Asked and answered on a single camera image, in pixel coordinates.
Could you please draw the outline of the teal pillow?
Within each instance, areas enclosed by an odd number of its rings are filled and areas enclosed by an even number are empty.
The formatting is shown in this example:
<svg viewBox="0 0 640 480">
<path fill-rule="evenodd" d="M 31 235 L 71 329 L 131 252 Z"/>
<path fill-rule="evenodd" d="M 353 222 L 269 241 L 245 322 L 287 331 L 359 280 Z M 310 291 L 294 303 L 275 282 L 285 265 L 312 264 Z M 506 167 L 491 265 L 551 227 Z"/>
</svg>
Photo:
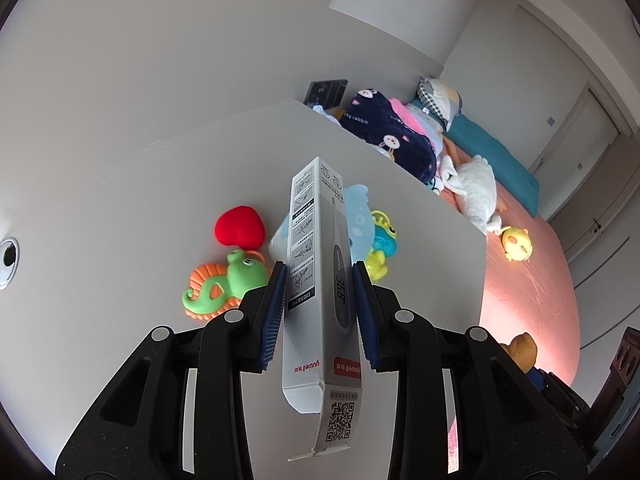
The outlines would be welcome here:
<svg viewBox="0 0 640 480">
<path fill-rule="evenodd" d="M 469 156 L 487 159 L 496 180 L 535 218 L 539 206 L 539 182 L 497 139 L 463 114 L 451 123 L 446 137 Z"/>
</svg>

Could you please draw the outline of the white goose plush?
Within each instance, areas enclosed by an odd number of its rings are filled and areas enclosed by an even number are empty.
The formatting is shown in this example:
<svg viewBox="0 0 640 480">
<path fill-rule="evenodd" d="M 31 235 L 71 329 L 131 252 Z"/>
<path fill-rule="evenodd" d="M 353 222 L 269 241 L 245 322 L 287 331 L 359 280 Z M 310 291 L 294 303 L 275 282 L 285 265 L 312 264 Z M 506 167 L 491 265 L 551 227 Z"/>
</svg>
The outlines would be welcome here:
<svg viewBox="0 0 640 480">
<path fill-rule="evenodd" d="M 454 194 L 460 212 L 483 234 L 498 234 L 502 220 L 498 214 L 497 185 L 486 158 L 475 155 L 457 167 L 449 155 L 442 158 L 440 177 L 444 188 Z"/>
</svg>

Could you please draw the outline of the teal yellow frog rattle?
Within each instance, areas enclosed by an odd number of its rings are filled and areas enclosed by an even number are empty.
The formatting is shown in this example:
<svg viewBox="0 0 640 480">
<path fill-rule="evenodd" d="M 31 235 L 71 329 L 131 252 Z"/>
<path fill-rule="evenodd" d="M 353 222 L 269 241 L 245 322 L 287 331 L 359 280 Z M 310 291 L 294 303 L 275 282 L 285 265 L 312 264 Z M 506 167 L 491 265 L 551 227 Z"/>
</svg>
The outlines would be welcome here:
<svg viewBox="0 0 640 480">
<path fill-rule="evenodd" d="M 382 210 L 371 212 L 374 237 L 367 258 L 364 259 L 370 280 L 375 283 L 386 277 L 386 260 L 397 252 L 397 232 L 390 217 Z"/>
</svg>

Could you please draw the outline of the checkered patchwork pillow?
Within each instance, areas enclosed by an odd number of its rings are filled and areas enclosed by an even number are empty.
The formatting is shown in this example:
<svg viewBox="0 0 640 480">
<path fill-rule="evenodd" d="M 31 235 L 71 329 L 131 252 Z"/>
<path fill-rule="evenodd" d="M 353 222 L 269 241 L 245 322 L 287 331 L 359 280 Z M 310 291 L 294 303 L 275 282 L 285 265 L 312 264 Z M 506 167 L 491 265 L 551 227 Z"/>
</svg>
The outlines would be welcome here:
<svg viewBox="0 0 640 480">
<path fill-rule="evenodd" d="M 458 115 L 462 113 L 460 93 L 444 84 L 440 79 L 422 77 L 416 88 L 422 106 L 433 115 L 445 131 L 449 131 Z"/>
</svg>

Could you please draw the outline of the light blue knitted blanket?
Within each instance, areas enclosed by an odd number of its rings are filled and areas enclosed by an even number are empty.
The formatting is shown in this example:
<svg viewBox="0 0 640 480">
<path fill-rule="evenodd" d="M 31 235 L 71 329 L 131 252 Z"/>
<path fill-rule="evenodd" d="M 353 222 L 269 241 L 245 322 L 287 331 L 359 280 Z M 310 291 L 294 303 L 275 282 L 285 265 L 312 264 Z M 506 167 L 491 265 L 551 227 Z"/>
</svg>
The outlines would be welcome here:
<svg viewBox="0 0 640 480">
<path fill-rule="evenodd" d="M 409 114 L 408 126 L 416 133 L 427 137 L 436 156 L 442 154 L 445 147 L 444 129 L 439 121 L 413 103 L 407 103 L 405 109 Z"/>
</svg>

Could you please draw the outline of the red heart plush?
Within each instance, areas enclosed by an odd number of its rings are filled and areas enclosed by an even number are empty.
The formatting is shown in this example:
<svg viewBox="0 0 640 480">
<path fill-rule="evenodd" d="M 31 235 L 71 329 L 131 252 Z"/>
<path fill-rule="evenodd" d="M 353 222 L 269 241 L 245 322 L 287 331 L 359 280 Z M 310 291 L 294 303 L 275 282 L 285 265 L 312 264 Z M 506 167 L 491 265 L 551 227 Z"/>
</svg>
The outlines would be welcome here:
<svg viewBox="0 0 640 480">
<path fill-rule="evenodd" d="M 236 206 L 224 212 L 214 225 L 215 240 L 224 246 L 258 250 L 264 244 L 266 229 L 262 218 L 250 206 Z"/>
</svg>

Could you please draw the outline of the green orange dinosaur teether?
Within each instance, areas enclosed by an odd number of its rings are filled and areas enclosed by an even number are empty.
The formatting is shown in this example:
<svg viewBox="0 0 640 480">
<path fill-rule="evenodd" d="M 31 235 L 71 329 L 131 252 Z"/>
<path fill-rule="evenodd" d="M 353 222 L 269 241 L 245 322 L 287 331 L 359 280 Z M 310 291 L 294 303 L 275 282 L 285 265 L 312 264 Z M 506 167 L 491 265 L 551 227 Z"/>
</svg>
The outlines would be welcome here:
<svg viewBox="0 0 640 480">
<path fill-rule="evenodd" d="M 184 312 L 197 321 L 210 321 L 240 306 L 244 295 L 266 286 L 271 271 L 254 250 L 235 249 L 225 264 L 203 263 L 193 269 L 182 294 Z"/>
</svg>

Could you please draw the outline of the yellow chick plush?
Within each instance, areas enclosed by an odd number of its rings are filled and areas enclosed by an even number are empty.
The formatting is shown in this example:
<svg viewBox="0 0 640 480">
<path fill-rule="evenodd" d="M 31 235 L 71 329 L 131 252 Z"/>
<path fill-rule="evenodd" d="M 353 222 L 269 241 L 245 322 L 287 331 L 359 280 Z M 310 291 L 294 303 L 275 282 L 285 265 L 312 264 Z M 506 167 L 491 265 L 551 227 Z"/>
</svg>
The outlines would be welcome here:
<svg viewBox="0 0 640 480">
<path fill-rule="evenodd" d="M 528 229 L 505 226 L 500 230 L 501 245 L 508 261 L 527 261 L 533 255 Z"/>
</svg>

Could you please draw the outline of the pink bed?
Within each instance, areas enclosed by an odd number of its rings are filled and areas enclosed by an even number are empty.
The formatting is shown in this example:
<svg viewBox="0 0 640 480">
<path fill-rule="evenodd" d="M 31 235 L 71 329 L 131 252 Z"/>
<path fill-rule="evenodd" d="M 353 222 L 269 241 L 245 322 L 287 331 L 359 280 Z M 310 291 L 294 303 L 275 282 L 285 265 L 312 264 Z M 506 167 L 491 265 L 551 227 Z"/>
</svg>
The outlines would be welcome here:
<svg viewBox="0 0 640 480">
<path fill-rule="evenodd" d="M 497 186 L 498 215 L 504 226 L 526 231 L 533 251 L 526 261 L 506 258 L 502 238 L 486 237 L 485 255 L 468 252 L 466 243 L 447 236 L 446 248 L 456 263 L 446 267 L 450 282 L 461 284 L 468 274 L 484 272 L 480 325 L 500 342 L 530 333 L 538 346 L 537 365 L 568 384 L 576 376 L 580 329 L 570 270 L 560 242 L 543 218 L 533 217 L 502 185 Z"/>
</svg>

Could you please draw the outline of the brown bear plush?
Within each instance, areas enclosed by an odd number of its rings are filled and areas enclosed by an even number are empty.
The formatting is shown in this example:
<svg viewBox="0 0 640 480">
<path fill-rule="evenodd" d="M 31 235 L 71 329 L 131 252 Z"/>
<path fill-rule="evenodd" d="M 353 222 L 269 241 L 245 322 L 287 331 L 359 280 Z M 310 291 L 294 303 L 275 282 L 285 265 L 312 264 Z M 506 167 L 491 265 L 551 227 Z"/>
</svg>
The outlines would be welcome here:
<svg viewBox="0 0 640 480">
<path fill-rule="evenodd" d="M 524 374 L 534 368 L 538 356 L 538 347 L 530 333 L 524 332 L 516 335 L 510 344 L 501 344 L 501 348 Z"/>
</svg>

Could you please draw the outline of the blue plastic blister package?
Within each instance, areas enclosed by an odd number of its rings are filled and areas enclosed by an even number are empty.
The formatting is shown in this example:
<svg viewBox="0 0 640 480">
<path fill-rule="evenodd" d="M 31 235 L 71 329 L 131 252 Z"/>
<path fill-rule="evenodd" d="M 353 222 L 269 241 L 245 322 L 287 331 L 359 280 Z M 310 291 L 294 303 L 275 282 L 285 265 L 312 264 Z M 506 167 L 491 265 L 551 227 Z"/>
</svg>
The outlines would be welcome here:
<svg viewBox="0 0 640 480">
<path fill-rule="evenodd" d="M 366 260 L 373 245 L 374 225 L 369 208 L 368 193 L 369 189 L 363 184 L 355 184 L 345 190 L 346 219 L 352 262 Z M 268 244 L 269 255 L 274 261 L 285 261 L 288 258 L 289 223 L 290 217 L 285 216 Z"/>
</svg>

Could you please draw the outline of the black wall switch panel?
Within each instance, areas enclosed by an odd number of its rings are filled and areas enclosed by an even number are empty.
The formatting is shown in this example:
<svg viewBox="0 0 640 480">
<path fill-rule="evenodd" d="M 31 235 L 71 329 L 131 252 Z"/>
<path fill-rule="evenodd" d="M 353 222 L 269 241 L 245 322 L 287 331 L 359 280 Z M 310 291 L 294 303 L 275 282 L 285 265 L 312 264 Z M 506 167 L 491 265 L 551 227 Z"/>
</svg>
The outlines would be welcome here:
<svg viewBox="0 0 640 480">
<path fill-rule="evenodd" d="M 303 104 L 309 108 L 319 105 L 324 110 L 338 107 L 342 102 L 347 85 L 347 79 L 311 81 Z"/>
</svg>

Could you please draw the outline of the white thermometer box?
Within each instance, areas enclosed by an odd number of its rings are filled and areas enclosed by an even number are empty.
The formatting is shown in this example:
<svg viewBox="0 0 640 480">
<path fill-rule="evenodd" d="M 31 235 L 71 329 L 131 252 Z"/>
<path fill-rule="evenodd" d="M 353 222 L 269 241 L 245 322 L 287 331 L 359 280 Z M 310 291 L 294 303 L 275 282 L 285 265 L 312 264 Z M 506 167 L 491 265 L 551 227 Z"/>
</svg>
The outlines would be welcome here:
<svg viewBox="0 0 640 480">
<path fill-rule="evenodd" d="M 292 179 L 282 391 L 319 416 L 311 458 L 351 448 L 362 400 L 343 181 L 315 158 Z"/>
</svg>

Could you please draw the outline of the navy rabbit blanket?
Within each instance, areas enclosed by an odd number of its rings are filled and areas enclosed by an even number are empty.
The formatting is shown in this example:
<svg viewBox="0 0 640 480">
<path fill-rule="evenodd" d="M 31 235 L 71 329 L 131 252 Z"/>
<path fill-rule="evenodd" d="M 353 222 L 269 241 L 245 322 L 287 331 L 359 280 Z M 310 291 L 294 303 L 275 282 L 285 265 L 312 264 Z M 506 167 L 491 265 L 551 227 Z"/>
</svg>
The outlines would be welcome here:
<svg viewBox="0 0 640 480">
<path fill-rule="evenodd" d="M 429 184 L 436 176 L 431 141 L 407 126 L 378 90 L 358 91 L 338 122 L 422 183 Z"/>
</svg>

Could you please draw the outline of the white door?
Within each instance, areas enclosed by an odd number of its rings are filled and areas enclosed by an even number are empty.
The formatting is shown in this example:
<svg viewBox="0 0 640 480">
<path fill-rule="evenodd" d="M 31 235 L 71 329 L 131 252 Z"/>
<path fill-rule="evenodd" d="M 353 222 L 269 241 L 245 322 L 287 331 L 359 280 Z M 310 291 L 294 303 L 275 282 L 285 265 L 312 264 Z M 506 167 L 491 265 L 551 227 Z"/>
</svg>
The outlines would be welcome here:
<svg viewBox="0 0 640 480">
<path fill-rule="evenodd" d="M 590 84 L 533 164 L 539 213 L 552 215 L 579 188 L 620 133 Z"/>
</svg>

